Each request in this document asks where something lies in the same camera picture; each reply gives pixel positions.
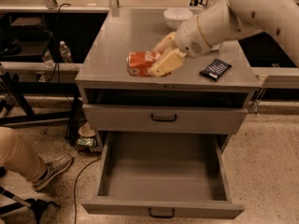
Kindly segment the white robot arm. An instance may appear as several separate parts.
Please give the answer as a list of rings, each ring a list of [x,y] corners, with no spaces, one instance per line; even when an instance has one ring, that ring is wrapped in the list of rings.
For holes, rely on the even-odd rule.
[[[154,50],[161,58],[149,69],[165,76],[227,40],[251,36],[260,29],[269,34],[299,64],[299,6],[293,0],[222,0],[184,21]]]

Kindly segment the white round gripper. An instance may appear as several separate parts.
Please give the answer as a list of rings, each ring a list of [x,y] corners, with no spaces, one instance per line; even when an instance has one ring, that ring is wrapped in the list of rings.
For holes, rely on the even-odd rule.
[[[165,36],[152,50],[163,55],[148,73],[152,77],[163,77],[180,68],[186,54],[193,58],[199,57],[210,52],[211,45],[201,30],[199,17],[192,16],[184,21],[176,32]]]

